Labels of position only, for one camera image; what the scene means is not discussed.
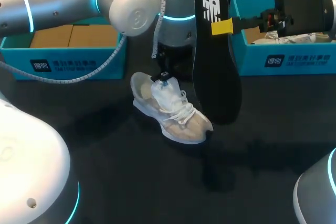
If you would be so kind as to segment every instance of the cable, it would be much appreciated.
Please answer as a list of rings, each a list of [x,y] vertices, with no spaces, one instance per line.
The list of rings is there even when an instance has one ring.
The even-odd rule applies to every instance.
[[[156,27],[154,30],[154,38],[153,38],[153,51],[152,51],[152,59],[155,59],[157,57],[157,48],[159,45],[159,31],[162,25],[163,17],[166,10],[166,0],[161,0],[161,9],[160,9],[160,15],[158,18],[158,21],[156,23]]]
[[[159,44],[159,31],[160,31],[160,27],[161,27],[162,21],[163,21],[163,16],[164,16],[164,13],[165,13],[165,6],[166,6],[166,0],[161,0],[160,16],[158,18],[158,21],[157,21],[156,27],[155,27],[155,31],[154,31],[152,58],[156,58],[156,55],[157,55],[157,46]],[[126,40],[126,36],[122,36],[121,40],[119,41],[118,46],[116,47],[114,52],[111,54],[111,56],[102,65],[100,65],[96,70],[90,72],[89,74],[86,74],[84,76],[74,78],[74,79],[71,79],[71,80],[48,79],[48,78],[36,76],[34,74],[27,73],[25,71],[22,71],[20,69],[12,67],[11,65],[8,65],[8,64],[6,64],[2,61],[0,61],[0,67],[4,68],[4,69],[6,69],[10,72],[13,72],[13,73],[21,74],[22,76],[26,76],[26,77],[28,77],[32,80],[36,80],[36,81],[53,83],[53,84],[77,83],[77,82],[80,82],[80,81],[87,80],[87,79],[95,76],[96,74],[98,74],[101,70],[103,70],[114,59],[114,57],[117,55],[117,53],[120,51],[120,49],[123,46],[125,40]]]

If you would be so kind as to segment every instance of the new balance logo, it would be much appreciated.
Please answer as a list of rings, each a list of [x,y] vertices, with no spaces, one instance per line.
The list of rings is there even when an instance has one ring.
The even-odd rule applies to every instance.
[[[204,19],[211,21],[211,23],[220,21],[220,18],[217,17],[221,11],[219,0],[203,0],[203,7],[207,9],[204,11]]]

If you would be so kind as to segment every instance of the white shoelace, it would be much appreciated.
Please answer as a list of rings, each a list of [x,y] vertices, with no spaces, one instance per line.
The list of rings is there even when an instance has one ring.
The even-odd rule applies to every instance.
[[[188,102],[186,95],[187,95],[186,92],[184,90],[181,90],[181,97],[177,101],[172,102],[172,108],[174,108],[172,111],[160,109],[160,112],[162,113],[172,114],[172,116],[170,118],[165,119],[165,121],[175,120],[180,125],[184,125],[195,114],[196,109],[191,103]],[[176,104],[181,102],[182,105],[176,108]]]

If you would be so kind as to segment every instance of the teal box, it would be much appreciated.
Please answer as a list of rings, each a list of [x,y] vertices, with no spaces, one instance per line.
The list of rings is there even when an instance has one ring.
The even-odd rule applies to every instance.
[[[274,0],[231,0],[229,16],[260,16],[274,5]],[[244,31],[231,39],[241,76],[336,73],[336,43],[249,45]]]
[[[103,18],[83,20],[76,25],[109,24]],[[70,80],[84,76],[102,65],[115,48],[30,48],[34,33],[3,39],[1,54],[7,64],[39,77]],[[101,72],[89,80],[122,79],[126,58],[126,41],[114,59]],[[13,74],[16,80],[31,80]]]

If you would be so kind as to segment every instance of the white sneaker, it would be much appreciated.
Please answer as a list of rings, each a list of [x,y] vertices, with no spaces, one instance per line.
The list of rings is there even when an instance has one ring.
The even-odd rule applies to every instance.
[[[178,81],[151,80],[151,76],[137,72],[131,78],[133,105],[142,113],[156,119],[162,134],[183,144],[199,144],[206,140],[206,132],[213,131],[211,122],[188,102]]]
[[[296,44],[296,43],[315,43],[316,35],[313,34],[301,34],[288,37],[278,37],[277,31],[269,31],[266,33],[264,39],[257,39],[252,44]]]

